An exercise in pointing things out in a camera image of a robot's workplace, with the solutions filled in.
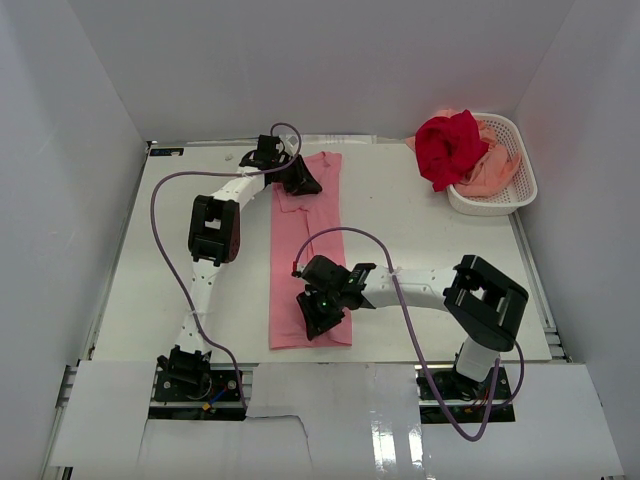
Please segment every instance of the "white tabletop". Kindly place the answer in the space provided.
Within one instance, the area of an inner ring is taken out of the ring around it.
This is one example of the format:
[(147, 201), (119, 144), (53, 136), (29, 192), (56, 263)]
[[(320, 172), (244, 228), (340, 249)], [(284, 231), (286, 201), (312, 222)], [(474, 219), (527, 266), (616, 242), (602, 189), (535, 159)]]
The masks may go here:
[[(248, 147), (188, 147), (179, 157), (151, 157), (132, 213), (122, 254), (98, 336), (95, 359), (152, 360), (173, 347), (187, 305), (158, 253), (149, 223), (149, 199), (156, 183), (180, 170), (235, 171)], [(508, 217), (470, 217), (457, 213), (445, 193), (436, 194), (421, 178), (414, 154), (404, 145), (327, 145), (344, 156), (341, 173), (342, 224), (378, 236), (396, 266), (443, 268), (476, 254), (532, 291)], [(313, 145), (303, 155), (321, 150)], [(233, 155), (233, 160), (225, 157)], [(181, 177), (159, 193), (158, 229), (184, 279), (191, 276), (187, 234), (196, 195), (215, 192), (226, 182)], [(241, 363), (396, 362), (416, 355), (399, 308), (353, 312), (353, 346), (269, 350), (269, 269), (271, 189), (242, 211), (240, 253), (217, 282), (206, 330), (230, 348)], [(357, 262), (383, 264), (379, 247), (345, 233), (347, 268)], [(411, 309), (428, 361), (452, 361), (466, 333), (448, 313)], [(518, 334), (527, 360), (551, 358), (542, 322), (530, 300)], [(515, 351), (504, 359), (517, 358)], [(213, 361), (228, 362), (214, 352)]]

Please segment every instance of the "white enclosure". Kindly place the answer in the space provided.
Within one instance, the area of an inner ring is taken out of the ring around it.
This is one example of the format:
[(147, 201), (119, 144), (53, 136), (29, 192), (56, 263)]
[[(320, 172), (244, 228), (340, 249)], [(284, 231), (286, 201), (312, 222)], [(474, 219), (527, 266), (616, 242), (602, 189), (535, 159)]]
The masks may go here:
[(41, 474), (144, 141), (403, 138), (452, 107), (520, 129), (551, 310), (640, 478), (638, 85), (633, 0), (0, 0), (0, 477)]

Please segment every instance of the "plastic basket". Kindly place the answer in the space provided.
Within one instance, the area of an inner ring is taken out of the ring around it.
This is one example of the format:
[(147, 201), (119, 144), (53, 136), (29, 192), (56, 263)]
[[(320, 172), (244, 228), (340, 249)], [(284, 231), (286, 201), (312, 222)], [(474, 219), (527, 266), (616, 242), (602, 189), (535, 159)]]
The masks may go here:
[(491, 113), (474, 113), (476, 120), (484, 120), (496, 131), (498, 143), (504, 145), (513, 157), (520, 152), (522, 161), (513, 180), (500, 193), (491, 197), (463, 197), (453, 185), (447, 187), (449, 202), (458, 212), (466, 215), (493, 217), (509, 215), (516, 209), (530, 204), (538, 195), (538, 185), (533, 176), (529, 156), (524, 148), (518, 128), (508, 118)]

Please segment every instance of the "cable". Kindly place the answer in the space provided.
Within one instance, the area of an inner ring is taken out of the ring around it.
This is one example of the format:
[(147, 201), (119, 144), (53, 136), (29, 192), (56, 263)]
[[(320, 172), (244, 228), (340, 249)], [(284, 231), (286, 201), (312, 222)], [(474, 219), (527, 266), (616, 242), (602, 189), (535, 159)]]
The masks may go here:
[(213, 397), (211, 400), (209, 400), (209, 402), (208, 402), (209, 405), (213, 405), (214, 403), (216, 403), (220, 399), (220, 397), (225, 394), (226, 391), (227, 391), (227, 389), (223, 388), (215, 397)]
[(480, 402), (480, 405), (477, 405), (473, 411), (477, 412), (478, 410), (480, 410), (482, 407), (484, 407), (487, 404), (487, 400), (489, 399), (489, 389), (485, 388), (484, 389), (484, 397), (482, 398), (482, 401)]
[(189, 309), (191, 310), (191, 314), (193, 315), (193, 320), (196, 322), (196, 327), (198, 329), (198, 332), (200, 333), (200, 335), (202, 336), (204, 341), (207, 342), (212, 347), (217, 348), (218, 350), (222, 350), (231, 359), (231, 363), (233, 364), (233, 369), (236, 372), (236, 379), (238, 381), (238, 391), (240, 392), (240, 403), (242, 403), (242, 408), (244, 408), (245, 410), (247, 409), (247, 402), (246, 402), (246, 400), (244, 398), (244, 391), (243, 391), (243, 388), (242, 388), (242, 378), (241, 378), (241, 375), (240, 375), (240, 369), (238, 368), (238, 362), (236, 361), (236, 357), (233, 355), (231, 350), (229, 350), (227, 347), (225, 347), (224, 345), (221, 345), (221, 344), (216, 343), (213, 340), (211, 340), (209, 338), (209, 336), (206, 334), (206, 332), (204, 331), (204, 329), (202, 328), (202, 324), (200, 323), (200, 317), (198, 316), (198, 313), (196, 312), (196, 306), (193, 303), (193, 299), (191, 298), (191, 294), (189, 293), (189, 290), (187, 289), (187, 286), (184, 284), (184, 282), (180, 278), (180, 275), (178, 274), (178, 271), (176, 270), (175, 266), (173, 265), (173, 262), (169, 258), (169, 255), (167, 254), (167, 251), (165, 250), (164, 245), (162, 245), (162, 241), (160, 240), (160, 235), (158, 234), (158, 226), (157, 226), (157, 222), (156, 222), (156, 199), (157, 199), (158, 191), (160, 190), (160, 187), (162, 187), (162, 185), (164, 185), (166, 182), (168, 182), (169, 180), (171, 180), (173, 178), (185, 177), (185, 176), (190, 176), (190, 175), (203, 176), (203, 177), (232, 177), (232, 178), (242, 177), (242, 176), (254, 177), (254, 176), (258, 176), (258, 175), (266, 175), (267, 173), (276, 173), (276, 172), (280, 172), (280, 171), (284, 170), (285, 168), (289, 167), (296, 160), (298, 155), (300, 154), (300, 149), (302, 148), (302, 136), (300, 135), (300, 132), (298, 131), (298, 129), (296, 129), (293, 125), (290, 125), (290, 124), (284, 123), (284, 122), (275, 123), (271, 127), (271, 132), (273, 132), (273, 130), (278, 126), (289, 127), (291, 130), (293, 130), (295, 132), (296, 136), (298, 137), (298, 146), (297, 146), (296, 152), (291, 156), (291, 160), (289, 160), (286, 164), (281, 165), (281, 166), (276, 167), (276, 168), (269, 169), (269, 170), (261, 170), (261, 171), (257, 171), (257, 172), (249, 172), (249, 173), (245, 173), (245, 174), (242, 174), (242, 173), (201, 172), (201, 171), (197, 171), (197, 170), (188, 170), (188, 171), (184, 171), (184, 172), (172, 173), (171, 175), (167, 175), (166, 177), (161, 179), (158, 182), (158, 184), (155, 186), (155, 188), (153, 189), (153, 192), (151, 193), (151, 205), (149, 207), (149, 216), (150, 216), (150, 219), (151, 219), (151, 231), (153, 232), (153, 239), (155, 240), (156, 246), (158, 247), (158, 250), (160, 251), (160, 255), (162, 255), (162, 258), (164, 259), (165, 263), (169, 267), (169, 270), (171, 270), (171, 273), (173, 274), (174, 278), (178, 282), (178, 285), (180, 286), (180, 289), (182, 290), (182, 293), (184, 294), (184, 297), (187, 300), (187, 303), (189, 304)]
[(484, 400), (484, 397), (489, 393), (489, 388), (485, 387), (485, 389), (483, 391), (481, 391), (478, 396), (476, 397), (476, 399), (473, 401), (473, 403), (471, 405), (467, 405), (467, 408), (473, 408), (478, 404), (478, 401), (482, 401)]
[[(311, 243), (315, 238), (319, 237), (320, 235), (324, 235), (326, 233), (338, 232), (338, 231), (346, 231), (346, 232), (358, 233), (360, 235), (364, 235), (365, 237), (373, 240), (382, 249), (382, 252), (384, 253), (385, 259), (387, 261), (387, 268), (389, 269), (389, 271), (390, 272), (395, 271), (395, 268), (393, 267), (393, 262), (391, 260), (391, 254), (389, 253), (389, 250), (384, 245), (384, 243), (382, 243), (374, 235), (372, 235), (372, 234), (370, 234), (368, 232), (365, 232), (364, 230), (360, 230), (359, 228), (353, 228), (353, 227), (327, 228), (326, 230), (321, 230), (320, 232), (310, 236), (307, 240), (305, 240), (305, 242), (302, 244), (302, 246), (298, 250), (298, 253), (297, 253), (295, 261), (294, 261), (294, 266), (296, 266), (300, 262), (300, 257), (302, 256), (302, 252), (304, 251), (306, 246), (309, 243)], [(423, 369), (423, 371), (425, 373), (425, 377), (427, 379), (427, 383), (429, 384), (429, 388), (431, 388), (431, 392), (433, 393), (433, 396), (435, 397), (436, 401), (438, 402), (438, 405), (442, 409), (442, 413), (444, 413), (444, 416), (447, 418), (449, 423), (451, 423), (451, 426), (460, 434), (460, 436), (462, 436), (462, 438), (464, 438), (465, 440), (468, 440), (470, 442), (477, 442), (484, 435), (484, 432), (485, 432), (485, 430), (487, 428), (487, 424), (489, 423), (489, 415), (491, 413), (493, 399), (495, 397), (496, 384), (498, 383), (498, 374), (499, 374), (499, 371), (500, 371), (499, 370), (500, 358), (499, 357), (496, 358), (496, 361), (495, 361), (495, 364), (494, 364), (494, 367), (493, 367), (493, 375), (491, 376), (491, 386), (489, 387), (489, 394), (488, 394), (488, 397), (487, 397), (487, 408), (485, 409), (484, 415), (482, 416), (482, 422), (480, 424), (480, 428), (478, 429), (478, 432), (475, 435), (469, 435), (467, 432), (465, 432), (462, 429), (460, 424), (456, 421), (454, 416), (451, 414), (451, 411), (449, 410), (449, 407), (447, 407), (444, 399), (442, 398), (442, 395), (438, 391), (438, 387), (435, 384), (435, 381), (433, 379), (433, 375), (432, 375), (431, 371), (429, 370), (429, 366), (427, 365), (427, 362), (426, 362), (426, 360), (424, 358), (424, 355), (422, 354), (422, 349), (420, 348), (420, 344), (418, 343), (418, 338), (416, 337), (416, 332), (413, 329), (413, 324), (411, 322), (411, 317), (409, 315), (409, 308), (407, 306), (407, 302), (404, 299), (404, 295), (402, 293), (402, 289), (400, 288), (400, 282), (398, 282), (398, 279), (397, 279), (397, 277), (395, 275), (391, 276), (391, 280), (392, 280), (393, 285), (395, 287), (396, 294), (398, 295), (398, 300), (400, 302), (400, 307), (402, 308), (402, 313), (404, 315), (404, 319), (405, 319), (405, 322), (407, 324), (407, 330), (409, 331), (409, 336), (411, 337), (411, 343), (413, 343), (413, 348), (416, 351), (416, 355), (418, 356), (418, 360), (420, 361), (420, 365), (422, 365), (422, 369)], [(520, 346), (517, 344), (517, 342), (516, 342), (516, 347), (518, 348), (518, 352), (521, 354), (520, 355), (520, 359), (521, 359), (521, 376), (520, 376), (520, 380), (518, 381), (518, 387), (514, 391), (514, 394), (511, 395), (511, 397), (509, 397), (504, 403), (499, 405), (499, 407), (504, 407), (509, 402), (511, 402), (513, 400), (515, 395), (517, 395), (517, 393), (518, 393), (518, 391), (519, 391), (519, 389), (521, 387), (522, 380), (524, 378), (523, 375), (522, 375), (524, 373), (524, 358), (522, 356), (522, 350), (520, 349)]]
[(198, 397), (198, 398), (194, 398), (194, 397), (190, 397), (189, 395), (187, 395), (187, 398), (189, 400), (202, 400), (204, 397), (206, 397), (207, 395), (209, 395), (209, 393), (211, 393), (211, 389), (213, 388), (213, 380), (211, 380), (211, 377), (209, 377), (209, 386), (207, 387), (207, 391), (204, 392), (204, 395)]

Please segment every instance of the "red cloth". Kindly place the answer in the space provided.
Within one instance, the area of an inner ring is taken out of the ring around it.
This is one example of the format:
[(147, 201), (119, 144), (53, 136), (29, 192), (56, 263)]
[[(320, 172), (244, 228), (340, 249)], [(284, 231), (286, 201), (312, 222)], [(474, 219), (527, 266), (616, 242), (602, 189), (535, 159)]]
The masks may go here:
[(433, 182), (436, 192), (462, 180), (488, 149), (469, 110), (449, 118), (433, 117), (416, 133), (420, 175)]

